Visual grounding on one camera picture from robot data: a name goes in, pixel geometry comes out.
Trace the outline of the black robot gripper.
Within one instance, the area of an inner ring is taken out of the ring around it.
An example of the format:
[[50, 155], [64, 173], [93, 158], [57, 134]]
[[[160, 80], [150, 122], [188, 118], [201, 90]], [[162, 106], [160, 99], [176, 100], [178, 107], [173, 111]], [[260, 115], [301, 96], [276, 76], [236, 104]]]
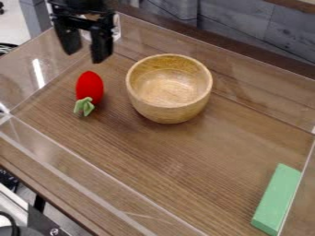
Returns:
[[105, 0], [47, 0], [54, 33], [66, 55], [81, 47], [80, 30], [89, 30], [92, 63], [101, 63], [113, 52], [114, 10]]

